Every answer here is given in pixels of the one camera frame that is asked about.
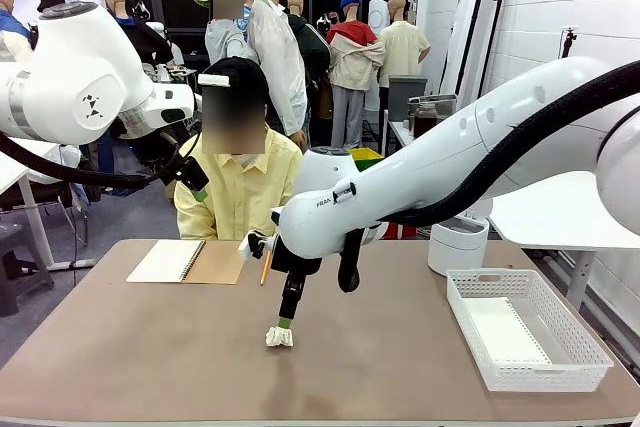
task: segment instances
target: gray stool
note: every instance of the gray stool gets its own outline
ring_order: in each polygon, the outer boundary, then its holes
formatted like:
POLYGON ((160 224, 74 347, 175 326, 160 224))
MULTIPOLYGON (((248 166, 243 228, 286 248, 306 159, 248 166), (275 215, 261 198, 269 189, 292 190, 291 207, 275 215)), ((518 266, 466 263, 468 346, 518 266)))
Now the gray stool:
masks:
POLYGON ((18 313, 18 296, 40 283, 50 289, 53 279, 44 264, 31 233, 17 224, 0 224, 0 317, 18 313), (33 275, 9 281, 2 257, 19 246, 25 246, 33 258, 37 272, 33 275))

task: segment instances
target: table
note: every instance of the table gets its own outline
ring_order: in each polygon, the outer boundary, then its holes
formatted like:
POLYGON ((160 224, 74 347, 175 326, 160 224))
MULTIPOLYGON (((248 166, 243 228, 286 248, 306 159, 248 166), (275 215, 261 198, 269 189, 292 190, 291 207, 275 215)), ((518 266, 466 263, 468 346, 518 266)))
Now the table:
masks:
POLYGON ((409 129, 403 127, 402 122, 389 122, 389 111, 384 111, 384 125, 382 126, 382 152, 380 154, 385 157, 389 146, 389 129, 393 131, 396 138, 400 142, 400 145, 406 147, 413 142, 413 135, 409 132, 409 129))
MULTIPOLYGON (((0 372, 0 420, 561 427, 638 414, 640 387, 617 360, 594 393, 488 392, 427 242, 363 247, 351 294, 327 258, 307 279, 293 349, 264 345, 284 274, 260 287, 252 259, 235 286, 126 283, 153 243, 116 244, 18 350, 0 372)), ((485 260, 535 269, 503 241, 485 260)))
MULTIPOLYGON (((39 142, 37 140, 12 140, 40 157, 44 157, 53 149, 58 147, 58 144, 39 142)), ((24 205, 26 207, 31 232, 33 233, 33 238, 36 242, 36 248, 38 249, 38 252, 42 257, 42 260, 44 260, 47 268, 50 268, 54 265, 53 255, 51 254, 47 234, 44 230, 44 226, 42 225, 40 211, 38 210, 38 206, 33 198, 29 179, 27 179, 28 171, 28 167, 16 162, 7 155, 0 153, 0 194, 4 193, 9 187, 18 182, 20 192, 22 193, 22 198, 24 200, 24 205)))
POLYGON ((602 205, 591 172, 568 172, 495 197, 489 218, 503 239, 521 247, 578 252, 567 292, 576 308, 597 251, 640 249, 640 237, 602 205))

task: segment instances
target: plastic basket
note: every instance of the plastic basket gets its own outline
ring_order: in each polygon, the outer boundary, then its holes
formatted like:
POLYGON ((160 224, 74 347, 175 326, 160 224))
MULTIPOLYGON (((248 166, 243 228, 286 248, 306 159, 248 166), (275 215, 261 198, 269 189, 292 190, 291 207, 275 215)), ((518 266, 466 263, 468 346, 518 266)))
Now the plastic basket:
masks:
POLYGON ((384 157, 379 153, 371 150, 368 147, 361 147, 358 149, 349 149, 349 153, 356 163, 356 167, 360 172, 367 170, 372 165, 380 162, 384 157))
POLYGON ((533 270, 449 270, 447 298, 490 391, 593 392, 613 366, 605 351, 533 270), (494 323, 496 330, 502 331, 491 339, 492 324, 480 322, 488 319, 479 317, 485 312, 471 307, 477 300, 468 299, 504 302, 512 316, 507 320, 512 322, 494 323), (507 324, 514 326, 513 335, 505 335, 507 324), (534 352, 535 362, 519 358, 526 356, 522 352, 527 349, 514 346, 517 339, 527 344, 523 347, 540 349, 534 352), (496 347, 511 349, 516 355, 496 359, 496 347))

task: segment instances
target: red shirt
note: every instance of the red shirt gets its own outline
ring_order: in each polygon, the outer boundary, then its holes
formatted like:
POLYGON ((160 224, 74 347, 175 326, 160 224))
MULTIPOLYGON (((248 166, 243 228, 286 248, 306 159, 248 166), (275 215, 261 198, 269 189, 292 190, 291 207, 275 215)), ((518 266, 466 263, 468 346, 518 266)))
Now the red shirt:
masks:
POLYGON ((351 22, 342 22, 341 24, 331 27, 327 40, 329 43, 333 40, 336 33, 344 35, 346 38, 362 45, 372 44, 376 41, 376 34, 373 33, 369 24, 360 22, 359 20, 352 20, 351 22))

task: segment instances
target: yellow bin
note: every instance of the yellow bin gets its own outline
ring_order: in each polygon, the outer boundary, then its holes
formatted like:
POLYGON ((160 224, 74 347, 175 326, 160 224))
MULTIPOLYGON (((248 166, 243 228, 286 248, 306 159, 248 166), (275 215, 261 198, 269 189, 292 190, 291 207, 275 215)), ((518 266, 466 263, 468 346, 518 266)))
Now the yellow bin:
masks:
POLYGON ((349 153, 356 162, 356 167, 360 172, 368 169, 374 164, 380 162, 384 157, 368 147, 360 147, 358 149, 349 149, 349 153))

